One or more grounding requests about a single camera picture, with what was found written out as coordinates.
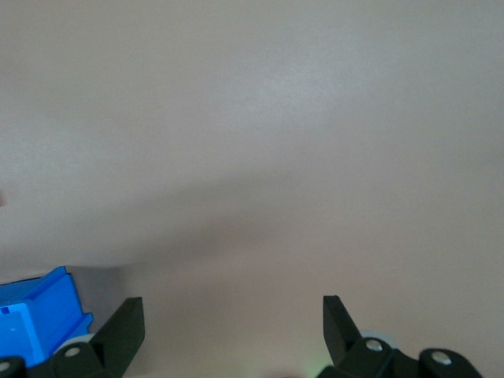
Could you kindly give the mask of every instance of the gray surface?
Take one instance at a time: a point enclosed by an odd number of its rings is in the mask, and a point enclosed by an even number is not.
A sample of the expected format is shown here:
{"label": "gray surface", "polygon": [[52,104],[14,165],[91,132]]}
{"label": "gray surface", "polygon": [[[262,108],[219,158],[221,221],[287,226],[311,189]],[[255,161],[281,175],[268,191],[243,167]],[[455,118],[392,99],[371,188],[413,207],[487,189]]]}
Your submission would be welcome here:
{"label": "gray surface", "polygon": [[0,280],[79,268],[100,321],[142,295],[131,376],[311,378],[324,294],[501,376],[503,19],[3,2]]}

